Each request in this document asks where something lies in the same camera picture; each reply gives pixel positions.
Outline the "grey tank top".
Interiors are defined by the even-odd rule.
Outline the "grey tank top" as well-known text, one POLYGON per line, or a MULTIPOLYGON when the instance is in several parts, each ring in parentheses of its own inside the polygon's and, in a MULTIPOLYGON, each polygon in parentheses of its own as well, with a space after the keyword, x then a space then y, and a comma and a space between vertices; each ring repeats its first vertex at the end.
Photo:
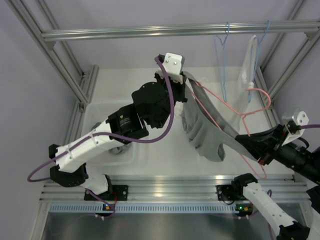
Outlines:
POLYGON ((189 72, 185 73, 192 89, 185 88, 187 102, 181 113, 182 127, 190 144, 198 154, 212 162, 222 162, 224 145, 255 161, 256 159, 236 141, 239 133, 219 113, 205 90, 197 86, 198 81, 189 72))
MULTIPOLYGON (((100 124, 101 124, 101 122, 97 122, 95 125, 92 126, 91 130, 95 130, 100 124)), ((117 147, 111 148, 108 150, 108 152, 112 155, 124 154, 130 149, 131 146, 132 146, 132 144, 128 143, 128 144, 125 144, 122 146, 117 146, 117 147)))

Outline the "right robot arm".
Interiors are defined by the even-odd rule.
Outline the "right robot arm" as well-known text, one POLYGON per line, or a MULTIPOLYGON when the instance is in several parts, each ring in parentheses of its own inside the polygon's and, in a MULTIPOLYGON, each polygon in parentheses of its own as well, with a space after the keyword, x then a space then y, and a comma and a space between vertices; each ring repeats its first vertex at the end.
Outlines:
POLYGON ((320 238, 320 150, 309 151, 288 140, 290 134, 318 129, 319 124, 279 124, 269 130, 236 136, 248 152, 262 165, 276 161, 313 182, 306 190, 309 200, 311 222, 303 224, 282 207, 272 191, 264 189, 251 173, 236 176, 232 192, 239 199, 249 201, 269 224, 277 240, 318 240, 320 238))

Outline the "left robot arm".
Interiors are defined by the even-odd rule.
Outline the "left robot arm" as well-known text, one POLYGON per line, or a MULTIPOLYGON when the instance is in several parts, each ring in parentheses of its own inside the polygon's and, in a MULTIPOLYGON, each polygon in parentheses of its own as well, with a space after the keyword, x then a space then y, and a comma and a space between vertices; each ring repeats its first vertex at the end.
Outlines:
POLYGON ((110 177, 90 167, 88 162, 111 149, 131 143, 151 144, 163 139, 174 121, 175 104, 185 103, 186 75, 181 83, 155 73, 155 81, 147 82, 132 93, 131 104, 121 107, 90 132, 68 145, 49 147, 49 157, 55 165, 49 178, 65 188, 81 186, 88 192, 109 199, 113 194, 110 177))

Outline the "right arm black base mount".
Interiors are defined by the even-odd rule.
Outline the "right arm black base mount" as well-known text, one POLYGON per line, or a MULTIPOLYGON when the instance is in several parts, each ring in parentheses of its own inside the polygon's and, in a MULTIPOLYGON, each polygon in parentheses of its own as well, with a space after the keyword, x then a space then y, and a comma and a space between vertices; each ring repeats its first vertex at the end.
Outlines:
POLYGON ((222 184, 216 186, 216 193, 219 201, 231 202, 241 200, 239 191, 231 184, 222 184))

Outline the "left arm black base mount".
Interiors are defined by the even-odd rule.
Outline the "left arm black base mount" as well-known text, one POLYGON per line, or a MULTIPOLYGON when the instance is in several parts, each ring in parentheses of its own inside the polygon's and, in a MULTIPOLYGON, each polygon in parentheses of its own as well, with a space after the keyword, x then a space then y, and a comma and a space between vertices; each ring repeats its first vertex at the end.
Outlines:
POLYGON ((100 199, 109 202, 109 201, 127 201, 129 193, 128 185, 113 185, 112 191, 107 191, 97 195, 100 199))

